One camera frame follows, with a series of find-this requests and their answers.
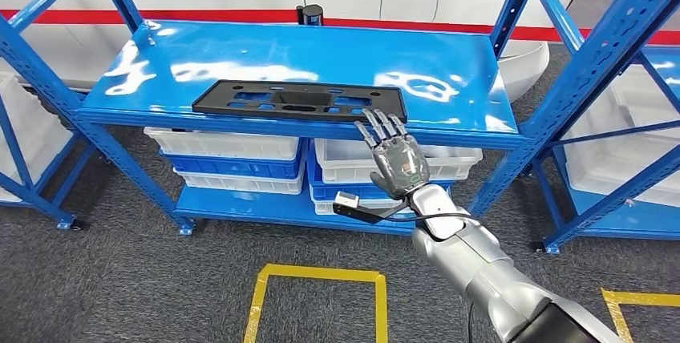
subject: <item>robot finger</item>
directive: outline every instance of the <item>robot finger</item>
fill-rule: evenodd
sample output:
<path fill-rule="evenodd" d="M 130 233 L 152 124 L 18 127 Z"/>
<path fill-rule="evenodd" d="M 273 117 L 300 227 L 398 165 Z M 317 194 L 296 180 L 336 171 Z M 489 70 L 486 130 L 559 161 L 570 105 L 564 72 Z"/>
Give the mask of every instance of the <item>robot finger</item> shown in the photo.
<path fill-rule="evenodd" d="M 395 137 L 397 135 L 397 131 L 395 131 L 395 127 L 392 125 L 392 122 L 390 122 L 390 120 L 387 118 L 387 116 L 385 116 L 383 111 L 376 109 L 376 110 L 374 110 L 374 113 L 375 113 L 376 116 L 378 116 L 380 121 L 382 121 L 382 125 L 387 130 L 387 134 L 390 137 Z"/>
<path fill-rule="evenodd" d="M 397 131 L 399 131 L 399 134 L 402 136 L 408 135 L 408 132 L 406 132 L 406 127 L 404 127 L 402 120 L 397 117 L 395 114 L 389 114 L 390 119 L 392 119 L 392 123 L 395 124 L 395 127 L 397 127 Z"/>
<path fill-rule="evenodd" d="M 383 126 L 380 125 L 378 120 L 373 115 L 373 112 L 369 111 L 366 108 L 363 108 L 362 112 L 366 116 L 368 121 L 370 122 L 370 125 L 373 126 L 373 131 L 375 131 L 375 134 L 378 135 L 378 141 L 383 141 L 384 139 L 386 139 L 387 136 L 385 135 L 385 131 L 383 130 Z"/>
<path fill-rule="evenodd" d="M 378 144 L 373 139 L 373 135 L 366 129 L 362 122 L 355 121 L 354 125 L 357 127 L 357 129 L 359 129 L 359 132 L 361 132 L 363 136 L 363 141 L 365 141 L 366 144 L 368 144 L 370 149 L 373 149 L 378 146 Z"/>

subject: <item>floor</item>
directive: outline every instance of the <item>floor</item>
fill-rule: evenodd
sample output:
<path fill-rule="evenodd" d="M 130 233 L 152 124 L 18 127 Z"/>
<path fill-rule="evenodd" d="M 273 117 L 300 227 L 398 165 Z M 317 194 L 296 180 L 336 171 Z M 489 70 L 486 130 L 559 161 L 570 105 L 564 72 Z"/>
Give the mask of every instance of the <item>floor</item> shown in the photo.
<path fill-rule="evenodd" d="M 514 104 L 519 119 L 567 59 L 561 46 L 551 52 L 544 77 Z M 176 196 L 180 179 L 152 140 L 140 129 L 112 133 Z M 454 199 L 467 203 L 498 157 L 486 152 L 456 185 Z M 406 237 L 218 221 L 181 237 L 120 171 L 96 157 L 65 207 L 91 228 L 61 232 L 30 210 L 0 209 L 0 341 L 239 342 L 257 273 L 267 263 L 379 271 L 387 279 L 390 341 L 465 339 L 466 305 Z M 680 293 L 679 243 L 579 239 L 558 256 L 531 250 L 529 243 L 551 229 L 532 179 L 514 182 L 483 222 L 520 270 L 611 328 L 601 288 Z M 375 341 L 373 304 L 372 284 L 272 277 L 257 341 Z M 621 309 L 634 341 L 680 341 L 680 309 Z M 472 328 L 475 342 L 496 341 L 485 316 L 473 315 Z"/>

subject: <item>stacked bins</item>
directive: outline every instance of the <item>stacked bins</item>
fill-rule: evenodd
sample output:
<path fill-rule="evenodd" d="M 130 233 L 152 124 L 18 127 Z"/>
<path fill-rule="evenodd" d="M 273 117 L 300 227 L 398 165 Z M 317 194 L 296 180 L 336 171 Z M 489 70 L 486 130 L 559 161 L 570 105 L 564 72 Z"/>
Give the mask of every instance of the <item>stacked bins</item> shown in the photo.
<path fill-rule="evenodd" d="M 468 177 L 470 168 L 482 159 L 478 148 L 422 146 L 430 165 L 431 180 L 445 188 L 454 180 Z M 333 200 L 338 191 L 361 198 L 368 208 L 390 208 L 397 202 L 370 181 L 370 173 L 378 171 L 368 147 L 361 141 L 315 139 L 310 143 L 307 175 L 310 195 L 318 215 L 333 213 Z"/>
<path fill-rule="evenodd" d="M 0 72 L 0 96 L 35 184 L 67 145 L 73 132 L 61 124 L 58 116 L 45 110 L 38 97 L 23 89 L 10 73 Z M 0 137 L 0 172 L 19 184 L 22 182 L 4 133 Z M 0 201 L 16 203 L 21 199 L 0 188 Z"/>
<path fill-rule="evenodd" d="M 633 65 L 612 81 L 576 121 L 566 139 L 680 119 L 642 66 Z M 680 128 L 638 132 L 565 145 L 569 184 L 579 191 L 608 195 L 680 142 Z M 636 200 L 680 207 L 680 172 Z"/>
<path fill-rule="evenodd" d="M 298 195 L 306 141 L 297 137 L 144 128 L 189 187 Z"/>

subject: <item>blue plastic bin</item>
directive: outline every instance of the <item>blue plastic bin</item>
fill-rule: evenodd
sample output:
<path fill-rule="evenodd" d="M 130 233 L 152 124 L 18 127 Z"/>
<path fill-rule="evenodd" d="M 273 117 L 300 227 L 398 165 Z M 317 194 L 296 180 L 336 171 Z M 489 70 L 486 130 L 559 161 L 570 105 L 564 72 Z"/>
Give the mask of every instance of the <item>blue plastic bin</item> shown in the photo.
<path fill-rule="evenodd" d="M 334 200 L 338 191 L 359 196 L 362 199 L 389 199 L 387 194 L 373 183 L 352 183 L 352 184 L 326 184 L 322 179 L 322 169 L 317 163 L 316 152 L 314 151 L 314 141 L 310 140 L 307 152 L 307 179 L 312 187 L 312 197 L 317 201 Z M 453 181 L 436 181 L 435 183 L 444 188 L 453 184 Z"/>
<path fill-rule="evenodd" d="M 170 160 L 177 171 L 216 173 L 221 175 L 255 176 L 272 179 L 295 179 L 300 169 L 301 155 L 308 147 L 307 139 L 297 142 L 297 156 L 294 160 L 236 159 L 212 156 L 168 155 L 159 153 Z"/>

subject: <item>black cable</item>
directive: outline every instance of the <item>black cable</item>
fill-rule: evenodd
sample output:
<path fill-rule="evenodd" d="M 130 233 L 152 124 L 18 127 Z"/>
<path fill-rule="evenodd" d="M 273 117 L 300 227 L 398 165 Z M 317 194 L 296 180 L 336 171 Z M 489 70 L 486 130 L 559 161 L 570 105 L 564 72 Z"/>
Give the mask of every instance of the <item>black cable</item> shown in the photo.
<path fill-rule="evenodd" d="M 411 217 L 392 217 L 397 215 L 396 213 L 394 215 L 389 215 L 383 220 L 388 220 L 388 221 L 395 221 L 395 222 L 407 222 L 407 221 L 419 221 L 419 220 L 425 220 L 425 219 L 432 219 L 435 217 L 464 217 L 467 219 L 475 219 L 474 216 L 470 215 L 464 215 L 462 213 L 437 213 L 434 215 L 423 215 L 423 216 L 411 216 Z"/>
<path fill-rule="evenodd" d="M 472 343 L 472 310 L 475 309 L 475 304 L 470 304 L 470 310 L 467 311 L 467 343 Z"/>

